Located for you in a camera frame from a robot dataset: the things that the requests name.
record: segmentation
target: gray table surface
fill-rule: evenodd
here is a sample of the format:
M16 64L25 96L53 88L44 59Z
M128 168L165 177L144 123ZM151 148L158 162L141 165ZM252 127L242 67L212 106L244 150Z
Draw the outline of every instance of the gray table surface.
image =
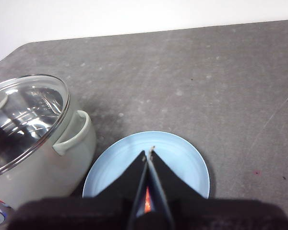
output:
M34 42L0 62L0 81L62 78L96 128L96 157L132 133L191 142L211 197L288 215L288 21Z

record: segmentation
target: light blue plate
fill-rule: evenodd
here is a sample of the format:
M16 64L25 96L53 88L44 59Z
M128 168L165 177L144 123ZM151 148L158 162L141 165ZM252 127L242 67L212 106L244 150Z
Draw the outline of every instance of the light blue plate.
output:
M125 171L142 150L148 153L152 146L180 179L208 198L209 173L200 153L185 139L159 131L132 134L107 148L85 180L83 197L98 195Z

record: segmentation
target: red speck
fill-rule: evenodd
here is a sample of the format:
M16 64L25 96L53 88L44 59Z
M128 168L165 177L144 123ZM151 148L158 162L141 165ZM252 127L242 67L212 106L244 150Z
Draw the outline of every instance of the red speck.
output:
M2 200L0 200L1 203L5 204Z
M254 170L253 174L256 175L256 176L260 176L261 172L260 172L260 170Z

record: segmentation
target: pot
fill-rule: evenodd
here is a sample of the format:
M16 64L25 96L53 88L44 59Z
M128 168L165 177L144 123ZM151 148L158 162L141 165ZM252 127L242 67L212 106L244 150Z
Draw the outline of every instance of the pot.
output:
M18 208L70 195L95 148L91 119L62 80L31 75L0 83L0 200Z

